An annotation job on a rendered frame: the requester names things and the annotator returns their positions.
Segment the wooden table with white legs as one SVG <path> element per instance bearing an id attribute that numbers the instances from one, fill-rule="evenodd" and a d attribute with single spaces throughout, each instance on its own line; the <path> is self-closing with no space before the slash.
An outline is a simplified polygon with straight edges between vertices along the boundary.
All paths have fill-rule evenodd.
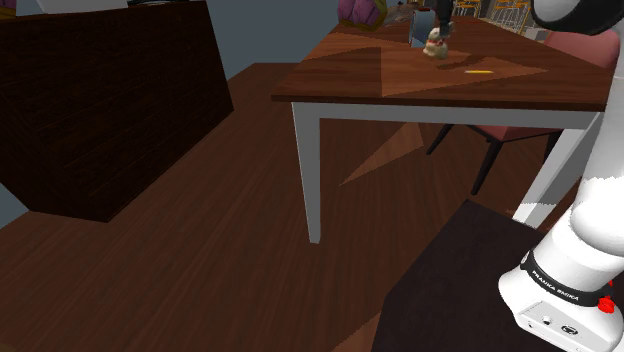
<path id="1" fill-rule="evenodd" d="M 583 172 L 611 72 L 466 16 L 456 18 L 444 60 L 411 48 L 408 29 L 399 23 L 370 33 L 339 25 L 273 90 L 274 100 L 292 106 L 310 241 L 321 235 L 325 118 L 562 129 L 514 213 L 538 227 Z"/>

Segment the dark wooden cabinet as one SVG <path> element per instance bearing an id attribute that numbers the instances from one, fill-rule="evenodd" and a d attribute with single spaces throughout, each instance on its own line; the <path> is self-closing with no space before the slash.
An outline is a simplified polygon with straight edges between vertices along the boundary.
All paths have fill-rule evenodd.
<path id="1" fill-rule="evenodd" d="M 0 21 L 0 184 L 106 222 L 233 110 L 208 6 Z"/>

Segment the grey-blue box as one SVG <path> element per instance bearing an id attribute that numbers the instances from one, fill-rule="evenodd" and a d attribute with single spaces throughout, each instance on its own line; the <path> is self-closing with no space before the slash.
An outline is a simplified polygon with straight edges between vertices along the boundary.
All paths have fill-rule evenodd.
<path id="1" fill-rule="evenodd" d="M 424 48 L 435 24 L 436 13 L 430 8 L 418 8 L 412 12 L 409 30 L 411 48 Z"/>

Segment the purple rounded object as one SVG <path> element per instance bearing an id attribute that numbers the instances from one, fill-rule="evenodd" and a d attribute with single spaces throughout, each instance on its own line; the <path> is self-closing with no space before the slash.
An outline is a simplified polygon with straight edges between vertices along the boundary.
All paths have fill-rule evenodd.
<path id="1" fill-rule="evenodd" d="M 361 31 L 376 31 L 387 14 L 386 0 L 339 0 L 337 7 L 339 22 Z"/>

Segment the yellow frame chair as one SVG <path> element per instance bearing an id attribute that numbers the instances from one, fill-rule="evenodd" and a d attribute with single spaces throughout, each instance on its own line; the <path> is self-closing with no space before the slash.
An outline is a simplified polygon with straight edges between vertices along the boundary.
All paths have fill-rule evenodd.
<path id="1" fill-rule="evenodd" d="M 529 14 L 529 0 L 494 0 L 489 20 L 496 26 L 521 34 Z"/>

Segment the pink chair with black legs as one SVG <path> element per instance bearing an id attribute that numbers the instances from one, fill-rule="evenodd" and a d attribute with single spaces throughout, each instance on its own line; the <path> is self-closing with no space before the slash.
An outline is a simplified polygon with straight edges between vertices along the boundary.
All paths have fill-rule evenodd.
<path id="1" fill-rule="evenodd" d="M 607 30 L 596 36 L 568 32 L 550 32 L 543 44 L 606 69 L 613 69 L 616 66 L 620 50 L 619 36 L 613 30 Z M 472 186 L 472 195 L 478 194 L 505 143 L 547 135 L 548 142 L 543 159 L 543 161 L 546 161 L 562 134 L 562 129 L 553 128 L 492 125 L 468 125 L 468 128 L 485 137 L 486 142 L 489 144 Z"/>

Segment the white cat figure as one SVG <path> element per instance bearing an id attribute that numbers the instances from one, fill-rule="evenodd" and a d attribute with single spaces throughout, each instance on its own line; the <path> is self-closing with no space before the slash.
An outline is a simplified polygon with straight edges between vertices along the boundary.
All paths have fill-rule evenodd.
<path id="1" fill-rule="evenodd" d="M 427 38 L 423 53 L 436 59 L 446 59 L 448 56 L 448 46 L 446 38 L 440 35 L 440 28 L 433 28 Z"/>

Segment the dark robot stand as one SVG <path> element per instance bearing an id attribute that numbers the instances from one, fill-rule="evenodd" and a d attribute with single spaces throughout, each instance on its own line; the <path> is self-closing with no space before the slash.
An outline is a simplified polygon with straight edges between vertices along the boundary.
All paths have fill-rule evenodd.
<path id="1" fill-rule="evenodd" d="M 498 289 L 545 235 L 465 201 L 386 296 L 371 352 L 564 352 L 520 328 Z M 624 272 L 612 287 L 624 312 Z"/>

